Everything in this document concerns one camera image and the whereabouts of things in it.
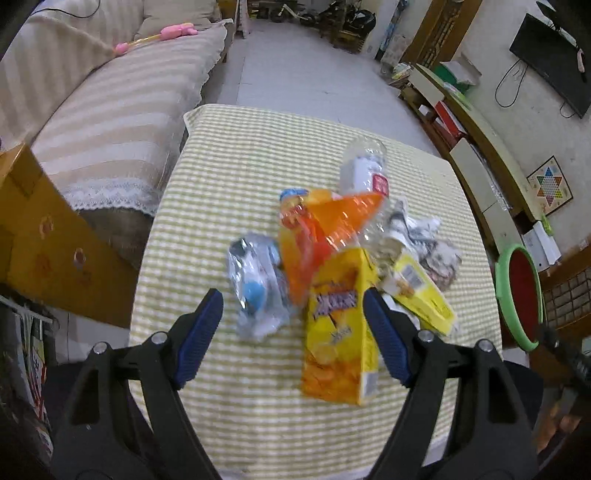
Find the yellow paper box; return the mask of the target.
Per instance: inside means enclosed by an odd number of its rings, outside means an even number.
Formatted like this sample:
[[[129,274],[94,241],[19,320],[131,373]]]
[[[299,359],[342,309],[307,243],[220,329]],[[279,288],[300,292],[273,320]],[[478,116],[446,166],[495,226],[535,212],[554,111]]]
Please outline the yellow paper box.
[[[452,333],[456,313],[423,266],[406,249],[384,275],[381,289],[431,330],[444,336]]]

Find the orange snack bag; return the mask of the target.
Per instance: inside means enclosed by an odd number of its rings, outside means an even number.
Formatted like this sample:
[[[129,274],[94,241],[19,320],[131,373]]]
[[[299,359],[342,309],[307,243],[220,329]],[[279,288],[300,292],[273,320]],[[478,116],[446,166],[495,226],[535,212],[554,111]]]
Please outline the orange snack bag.
[[[318,269],[335,252],[358,240],[385,200],[377,192],[345,196],[328,189],[281,192],[277,241],[288,295],[295,306],[304,306]]]

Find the green red trash bin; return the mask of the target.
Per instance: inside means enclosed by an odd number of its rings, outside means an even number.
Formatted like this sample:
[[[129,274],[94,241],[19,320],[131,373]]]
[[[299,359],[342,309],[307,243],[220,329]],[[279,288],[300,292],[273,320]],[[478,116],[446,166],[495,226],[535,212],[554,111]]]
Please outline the green red trash bin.
[[[541,282],[528,250],[507,247],[495,265],[495,292],[506,329],[519,348],[529,353],[539,346],[544,303]]]

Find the yellow drink carton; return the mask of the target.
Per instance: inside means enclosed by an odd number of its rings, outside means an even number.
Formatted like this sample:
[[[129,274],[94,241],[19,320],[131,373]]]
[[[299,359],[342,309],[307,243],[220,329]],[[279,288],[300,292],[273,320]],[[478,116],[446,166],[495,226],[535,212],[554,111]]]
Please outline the yellow drink carton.
[[[363,295],[377,282],[360,247],[335,253],[315,274],[305,319],[304,395],[358,406],[377,395],[379,348],[363,313]]]

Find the small crumpled newspaper ball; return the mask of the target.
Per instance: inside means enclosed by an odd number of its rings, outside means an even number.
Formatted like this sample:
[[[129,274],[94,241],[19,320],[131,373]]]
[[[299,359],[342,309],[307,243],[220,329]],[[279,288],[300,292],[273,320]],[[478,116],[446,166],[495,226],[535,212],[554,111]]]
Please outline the small crumpled newspaper ball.
[[[384,230],[385,239],[394,242],[396,256],[406,249],[445,292],[458,276],[462,253],[453,243],[437,238],[440,218],[415,219],[408,215],[407,208],[405,199],[394,201]]]

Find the silver blue snack wrapper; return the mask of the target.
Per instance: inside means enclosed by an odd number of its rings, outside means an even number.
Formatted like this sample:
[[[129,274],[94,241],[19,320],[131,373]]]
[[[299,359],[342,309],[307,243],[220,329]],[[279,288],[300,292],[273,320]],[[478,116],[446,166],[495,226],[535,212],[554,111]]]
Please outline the silver blue snack wrapper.
[[[242,340],[262,342],[294,317],[283,260],[273,238],[249,233],[232,242],[228,279],[239,304],[236,330]]]

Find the long tv cabinet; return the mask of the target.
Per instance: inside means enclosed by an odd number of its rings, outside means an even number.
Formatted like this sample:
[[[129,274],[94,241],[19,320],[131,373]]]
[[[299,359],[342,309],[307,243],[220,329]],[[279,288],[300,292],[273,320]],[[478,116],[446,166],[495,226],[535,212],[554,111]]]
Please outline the long tv cabinet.
[[[485,246],[500,254],[512,244],[522,244],[538,270],[557,265],[561,253],[544,227],[545,215],[535,190],[482,114],[421,65],[411,69],[400,98],[454,169]]]

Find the chinese checkers board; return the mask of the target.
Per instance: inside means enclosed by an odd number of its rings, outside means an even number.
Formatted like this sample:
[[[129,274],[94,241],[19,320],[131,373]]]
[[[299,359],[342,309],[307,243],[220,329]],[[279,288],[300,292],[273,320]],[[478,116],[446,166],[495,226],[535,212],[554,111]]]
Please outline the chinese checkers board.
[[[527,180],[545,215],[558,210],[573,199],[568,181],[555,156],[551,156]]]

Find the green checkered tablecloth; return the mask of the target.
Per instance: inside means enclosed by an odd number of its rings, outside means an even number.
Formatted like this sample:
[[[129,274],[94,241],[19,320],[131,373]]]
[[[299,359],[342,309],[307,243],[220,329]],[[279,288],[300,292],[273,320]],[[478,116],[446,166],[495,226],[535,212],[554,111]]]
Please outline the green checkered tablecloth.
[[[339,186],[365,132],[311,117],[204,105],[153,222],[131,320],[139,343],[221,291],[223,316],[180,398],[215,467],[237,479],[360,479],[407,392],[386,371],[363,406],[301,393],[304,324],[287,297],[280,194]]]

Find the clear plastic water bottle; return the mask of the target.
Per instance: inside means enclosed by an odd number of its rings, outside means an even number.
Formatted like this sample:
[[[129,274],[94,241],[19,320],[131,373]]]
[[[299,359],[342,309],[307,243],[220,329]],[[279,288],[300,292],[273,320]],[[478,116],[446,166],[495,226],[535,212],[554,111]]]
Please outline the clear plastic water bottle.
[[[349,142],[339,170],[339,194],[374,192],[389,196],[387,149],[378,139],[358,137]]]

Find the striped beige sofa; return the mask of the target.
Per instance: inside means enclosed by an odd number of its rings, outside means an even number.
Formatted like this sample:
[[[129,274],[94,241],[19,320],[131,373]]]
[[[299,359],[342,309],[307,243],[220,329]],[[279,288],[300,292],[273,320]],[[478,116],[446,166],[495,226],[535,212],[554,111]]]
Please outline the striped beige sofa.
[[[192,23],[197,35],[114,47]],[[29,146],[69,206],[139,265],[235,26],[215,1],[43,1],[1,60],[1,147]]]

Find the pink toy wand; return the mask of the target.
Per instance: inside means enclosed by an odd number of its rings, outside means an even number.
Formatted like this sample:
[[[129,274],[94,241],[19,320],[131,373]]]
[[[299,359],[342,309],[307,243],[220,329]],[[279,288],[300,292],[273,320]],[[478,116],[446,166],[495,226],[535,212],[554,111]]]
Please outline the pink toy wand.
[[[150,42],[174,40],[184,36],[197,35],[198,31],[192,23],[170,25],[162,28],[159,33],[140,38],[131,42],[117,44],[113,51],[115,56],[122,56],[133,48],[143,46]]]

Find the black wall television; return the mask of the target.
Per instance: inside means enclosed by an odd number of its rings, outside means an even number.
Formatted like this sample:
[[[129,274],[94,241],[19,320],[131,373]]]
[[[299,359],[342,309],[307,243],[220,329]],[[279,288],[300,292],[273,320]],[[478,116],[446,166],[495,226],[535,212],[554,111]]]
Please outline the black wall television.
[[[510,52],[540,75],[583,118],[590,107],[590,68],[579,69],[584,57],[556,29],[527,13]]]

